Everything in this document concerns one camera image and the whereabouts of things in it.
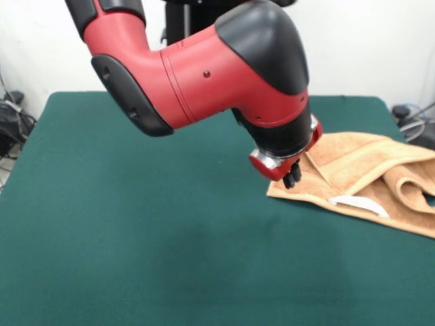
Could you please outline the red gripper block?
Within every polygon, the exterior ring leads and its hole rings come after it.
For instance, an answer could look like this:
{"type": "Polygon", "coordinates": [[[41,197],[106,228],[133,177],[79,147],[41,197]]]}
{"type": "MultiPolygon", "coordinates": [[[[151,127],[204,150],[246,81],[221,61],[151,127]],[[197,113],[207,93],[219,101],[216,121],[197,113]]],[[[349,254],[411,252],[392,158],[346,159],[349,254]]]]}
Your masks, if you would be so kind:
{"type": "Polygon", "coordinates": [[[323,128],[316,116],[311,116],[311,138],[301,150],[286,158],[272,157],[258,147],[249,155],[254,168],[271,181],[283,181],[286,189],[295,187],[296,182],[302,178],[300,158],[303,153],[310,150],[322,136],[323,128]]]}

